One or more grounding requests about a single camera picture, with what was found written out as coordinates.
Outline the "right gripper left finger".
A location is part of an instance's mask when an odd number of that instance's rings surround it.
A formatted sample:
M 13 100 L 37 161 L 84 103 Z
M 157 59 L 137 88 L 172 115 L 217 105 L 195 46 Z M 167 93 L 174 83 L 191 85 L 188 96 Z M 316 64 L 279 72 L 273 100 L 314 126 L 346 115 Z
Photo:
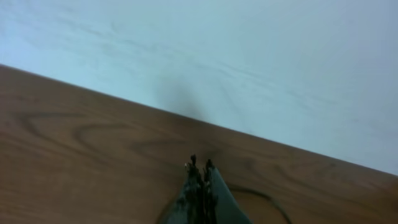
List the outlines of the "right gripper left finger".
M 203 181 L 197 167 L 197 157 L 190 156 L 184 165 L 187 173 L 182 189 L 159 215 L 160 224 L 201 224 L 205 222 Z

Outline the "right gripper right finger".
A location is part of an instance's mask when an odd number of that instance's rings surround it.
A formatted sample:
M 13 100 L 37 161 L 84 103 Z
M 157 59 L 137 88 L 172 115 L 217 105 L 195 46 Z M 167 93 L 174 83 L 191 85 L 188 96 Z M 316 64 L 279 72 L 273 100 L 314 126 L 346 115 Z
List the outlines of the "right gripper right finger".
M 210 159 L 204 173 L 204 206 L 210 224 L 252 224 Z

